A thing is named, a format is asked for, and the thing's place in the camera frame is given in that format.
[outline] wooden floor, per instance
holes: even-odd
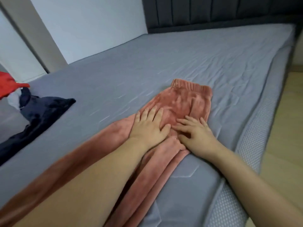
[[[261,177],[303,212],[303,73],[288,75]],[[249,219],[246,227],[254,226]]]

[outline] finger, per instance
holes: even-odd
[[[156,110],[157,110],[157,106],[153,106],[153,108],[150,110],[146,120],[153,121],[154,115],[156,114]]]
[[[185,116],[185,118],[186,118],[187,120],[189,120],[189,121],[194,122],[194,123],[197,123],[197,122],[198,122],[198,120],[196,120],[195,118],[190,117],[190,116]]]
[[[202,117],[200,118],[200,122],[202,123],[203,126],[208,126],[207,122],[205,122],[205,120]]]
[[[184,145],[187,145],[187,143],[189,142],[189,138],[186,137],[185,135],[178,135],[178,138],[180,142],[183,143]]]
[[[166,125],[162,128],[161,134],[163,135],[164,138],[166,138],[166,136],[169,134],[170,128],[171,128],[171,125],[170,125],[169,123],[166,124]]]
[[[163,112],[164,112],[164,108],[161,107],[161,108],[158,110],[156,116],[154,117],[154,122],[156,122],[157,124],[160,124],[161,119],[162,119],[162,116],[163,116]]]
[[[179,123],[182,123],[183,125],[191,125],[191,126],[194,126],[195,125],[195,123],[194,122],[192,122],[192,121],[189,121],[189,120],[187,120],[187,119],[177,119],[177,122],[179,122]]]
[[[149,108],[147,107],[147,108],[143,111],[143,113],[142,113],[142,115],[141,115],[141,121],[146,120],[148,114],[149,114]]]
[[[139,111],[136,113],[136,115],[135,115],[135,117],[134,117],[134,122],[135,122],[135,123],[140,122],[140,112],[139,112]]]
[[[182,132],[191,134],[193,126],[175,125],[175,126],[172,126],[172,128],[177,131],[182,131]]]

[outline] headboard panel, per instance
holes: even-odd
[[[142,0],[149,33],[300,23],[303,0]]]

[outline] white door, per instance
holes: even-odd
[[[2,11],[0,11],[0,64],[17,82],[26,83],[46,74]]]

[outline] red clothing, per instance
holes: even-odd
[[[164,113],[160,126],[177,124],[185,115],[207,120],[211,88],[175,79],[146,106],[157,105]],[[55,162],[0,210],[0,226],[12,226],[38,204],[83,170],[117,149],[129,136],[134,114],[116,121],[94,135],[73,152]],[[137,226],[180,161],[189,153],[171,130],[169,137],[145,154],[125,186],[106,227]]]
[[[0,72],[0,99],[8,96],[19,87],[30,87],[29,84],[16,83],[13,77],[6,72]]]

